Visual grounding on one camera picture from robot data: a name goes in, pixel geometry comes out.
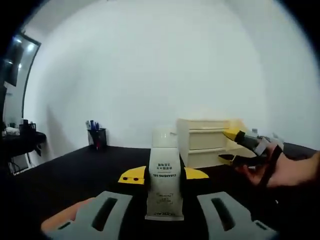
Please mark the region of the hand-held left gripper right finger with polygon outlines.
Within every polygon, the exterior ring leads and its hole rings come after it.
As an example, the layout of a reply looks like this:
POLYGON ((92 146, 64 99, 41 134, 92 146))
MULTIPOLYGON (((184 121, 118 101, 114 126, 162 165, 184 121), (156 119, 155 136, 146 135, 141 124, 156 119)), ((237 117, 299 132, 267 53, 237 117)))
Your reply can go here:
POLYGON ((259 220, 225 191, 209 192, 210 177, 184 167, 181 187, 184 196, 183 236, 189 240, 276 240, 278 233, 259 220))

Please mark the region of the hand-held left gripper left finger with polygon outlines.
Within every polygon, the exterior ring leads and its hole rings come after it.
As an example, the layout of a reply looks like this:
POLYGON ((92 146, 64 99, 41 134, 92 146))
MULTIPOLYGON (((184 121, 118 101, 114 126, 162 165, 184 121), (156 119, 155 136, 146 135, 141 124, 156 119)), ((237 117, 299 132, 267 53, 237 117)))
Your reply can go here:
POLYGON ((124 192, 103 191, 79 208, 75 220, 45 232, 50 240, 137 240, 145 233, 144 201, 150 185, 147 165, 125 171, 118 185, 124 192))

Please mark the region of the person's left hand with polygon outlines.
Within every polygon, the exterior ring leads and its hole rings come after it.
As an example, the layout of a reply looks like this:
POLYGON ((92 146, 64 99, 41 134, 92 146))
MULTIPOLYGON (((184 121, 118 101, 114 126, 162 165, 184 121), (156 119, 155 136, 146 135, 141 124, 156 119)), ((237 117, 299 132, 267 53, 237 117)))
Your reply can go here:
POLYGON ((41 230, 45 232, 49 232, 57 229, 68 221, 74 221, 76 219, 76 215, 80 207, 94 200, 94 197, 88 198, 86 200, 77 202, 70 207, 58 212, 57 214, 49 217, 41 224, 41 230))

